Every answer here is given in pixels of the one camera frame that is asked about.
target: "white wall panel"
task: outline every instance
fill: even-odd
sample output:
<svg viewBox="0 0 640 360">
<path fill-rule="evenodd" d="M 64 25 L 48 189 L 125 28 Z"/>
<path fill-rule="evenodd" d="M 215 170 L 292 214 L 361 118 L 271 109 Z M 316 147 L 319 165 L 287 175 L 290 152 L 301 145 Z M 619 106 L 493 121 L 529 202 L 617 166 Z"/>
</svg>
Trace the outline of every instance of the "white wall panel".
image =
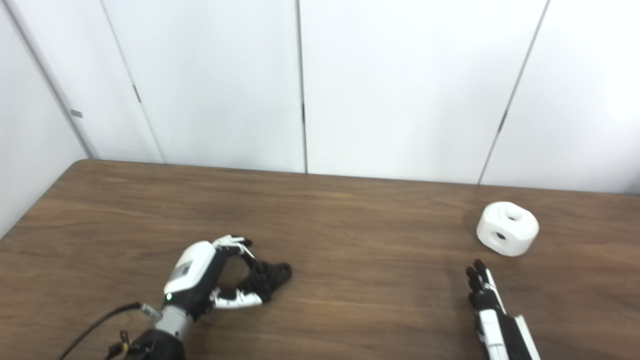
<svg viewBox="0 0 640 360">
<path fill-rule="evenodd" d="M 104 0 L 168 163 L 304 170 L 294 0 Z"/>
<path fill-rule="evenodd" d="M 309 172 L 478 182 L 544 4 L 301 1 Z"/>
<path fill-rule="evenodd" d="M 640 3 L 552 0 L 483 184 L 640 192 Z"/>
<path fill-rule="evenodd" d="M 162 162 L 100 1 L 9 2 L 95 155 Z"/>
<path fill-rule="evenodd" d="M 1 238 L 84 151 L 1 5 L 0 49 Z"/>
</svg>

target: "wooden table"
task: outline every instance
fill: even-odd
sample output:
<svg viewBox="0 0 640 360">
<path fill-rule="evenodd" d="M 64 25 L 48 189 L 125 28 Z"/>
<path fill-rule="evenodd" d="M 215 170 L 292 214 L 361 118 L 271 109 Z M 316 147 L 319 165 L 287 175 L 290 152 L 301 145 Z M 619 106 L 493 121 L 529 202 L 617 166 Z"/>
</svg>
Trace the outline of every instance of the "wooden table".
<svg viewBox="0 0 640 360">
<path fill-rule="evenodd" d="M 520 258 L 476 240 L 496 200 L 540 221 Z M 160 305 L 189 244 L 237 233 L 294 277 L 266 306 L 197 323 L 190 360 L 480 359 L 475 258 L 544 360 L 638 359 L 639 215 L 634 196 L 84 160 L 0 242 L 0 354 L 53 359 L 114 307 Z M 146 326 L 121 315 L 69 359 L 102 359 L 118 330 Z"/>
</svg>

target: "robotic hand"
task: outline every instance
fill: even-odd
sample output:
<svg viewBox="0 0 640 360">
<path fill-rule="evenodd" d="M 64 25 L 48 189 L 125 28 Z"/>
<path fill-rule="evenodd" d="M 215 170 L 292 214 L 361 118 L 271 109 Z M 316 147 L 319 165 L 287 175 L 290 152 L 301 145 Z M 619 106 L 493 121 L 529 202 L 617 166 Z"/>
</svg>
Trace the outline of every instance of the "robotic hand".
<svg viewBox="0 0 640 360">
<path fill-rule="evenodd" d="M 522 315 L 507 315 L 491 272 L 476 260 L 467 268 L 472 292 L 469 301 L 476 310 L 476 329 L 488 360 L 540 360 Z"/>
<path fill-rule="evenodd" d="M 153 329 L 132 343 L 127 333 L 121 332 L 122 342 L 109 348 L 106 359 L 124 351 L 125 360 L 184 360 L 182 342 L 202 315 L 212 309 L 237 309 L 269 302 L 271 293 L 291 278 L 291 266 L 257 261 L 247 249 L 251 244 L 251 240 L 241 236 L 226 235 L 211 243 L 200 241 L 189 246 L 164 287 L 162 312 L 138 303 L 140 309 L 157 320 Z M 250 274 L 233 289 L 219 288 L 218 279 L 227 259 L 235 255 L 246 262 Z"/>
</svg>

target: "white cylindrical block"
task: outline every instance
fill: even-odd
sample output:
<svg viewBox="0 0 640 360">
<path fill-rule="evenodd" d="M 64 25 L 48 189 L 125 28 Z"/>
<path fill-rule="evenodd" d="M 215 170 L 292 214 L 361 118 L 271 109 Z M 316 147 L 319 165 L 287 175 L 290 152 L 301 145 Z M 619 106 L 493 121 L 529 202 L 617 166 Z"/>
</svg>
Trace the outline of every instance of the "white cylindrical block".
<svg viewBox="0 0 640 360">
<path fill-rule="evenodd" d="M 480 241 L 498 254 L 519 256 L 538 235 L 538 221 L 531 212 L 508 201 L 484 208 L 476 233 Z"/>
</svg>

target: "black cable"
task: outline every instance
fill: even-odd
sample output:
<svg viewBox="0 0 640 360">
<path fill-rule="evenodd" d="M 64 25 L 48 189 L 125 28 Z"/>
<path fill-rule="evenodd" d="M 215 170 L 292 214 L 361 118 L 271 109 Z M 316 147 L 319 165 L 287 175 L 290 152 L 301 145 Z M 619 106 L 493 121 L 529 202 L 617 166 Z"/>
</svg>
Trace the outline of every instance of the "black cable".
<svg viewBox="0 0 640 360">
<path fill-rule="evenodd" d="M 103 322 L 105 322 L 106 320 L 111 318 L 112 316 L 115 316 L 115 315 L 120 314 L 120 313 L 124 313 L 125 311 L 140 309 L 141 307 L 142 307 L 142 303 L 141 302 L 133 302 L 133 303 L 128 304 L 128 305 L 116 307 L 114 310 L 111 310 L 110 312 L 106 313 L 101 318 L 96 320 L 96 322 L 91 324 L 91 326 L 89 326 L 85 331 L 83 331 L 82 334 L 80 334 L 71 344 L 69 344 L 69 346 L 67 346 L 65 351 L 63 351 L 62 354 L 59 357 L 56 358 L 56 360 L 64 359 L 67 355 L 69 355 L 71 350 L 73 350 L 78 344 L 80 344 L 80 342 L 87 335 L 89 335 L 89 333 L 91 333 L 93 330 L 95 330 L 96 327 L 100 326 L 100 324 L 102 324 Z"/>
</svg>

